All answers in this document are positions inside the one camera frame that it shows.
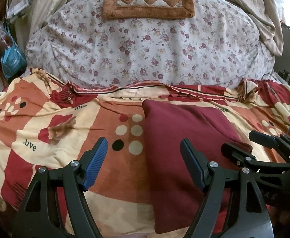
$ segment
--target pillow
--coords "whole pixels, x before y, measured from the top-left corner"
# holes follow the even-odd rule
[[[102,13],[104,19],[186,19],[194,16],[194,0],[104,0]]]
[[[155,232],[165,233],[191,224],[204,194],[194,186],[180,154],[180,142],[189,138],[209,161],[228,169],[239,169],[221,154],[228,142],[247,152],[252,147],[242,143],[234,127],[216,108],[173,105],[145,100],[144,143],[149,173]],[[225,189],[214,232],[222,230],[230,190]]]

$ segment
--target metal screw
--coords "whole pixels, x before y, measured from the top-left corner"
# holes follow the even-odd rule
[[[250,173],[250,170],[249,170],[248,168],[246,168],[246,167],[243,167],[243,168],[242,168],[242,171],[243,171],[243,173],[245,173],[245,174],[249,174],[249,173]]]
[[[43,173],[44,171],[46,171],[46,167],[42,166],[42,167],[38,168],[38,171],[40,173]]]
[[[75,166],[79,165],[79,161],[78,160],[71,161],[70,165],[72,167],[75,167]]]
[[[209,163],[209,165],[210,165],[211,167],[213,167],[213,168],[218,167],[218,164],[217,164],[217,162],[215,162],[215,161],[211,161],[211,162]]]

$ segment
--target blue gripper pad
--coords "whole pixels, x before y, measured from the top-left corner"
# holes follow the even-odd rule
[[[95,144],[95,146],[91,151],[94,150],[95,150],[94,155],[92,156],[90,163],[87,165],[85,169],[85,178],[82,185],[85,191],[87,191],[89,187],[93,186],[95,183],[95,180],[99,174],[106,153],[108,152],[108,141],[105,138],[103,138],[101,142],[97,142]]]

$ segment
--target blue bag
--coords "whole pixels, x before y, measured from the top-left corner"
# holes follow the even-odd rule
[[[19,71],[25,70],[27,61],[24,53],[19,49],[12,38],[8,27],[6,27],[6,31],[13,41],[13,46],[5,50],[4,56],[1,58],[2,71],[5,78],[8,80],[14,77]]]

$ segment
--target brown pillow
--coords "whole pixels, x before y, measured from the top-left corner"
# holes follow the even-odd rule
[[[194,0],[104,0],[104,19],[185,19],[195,15]]]

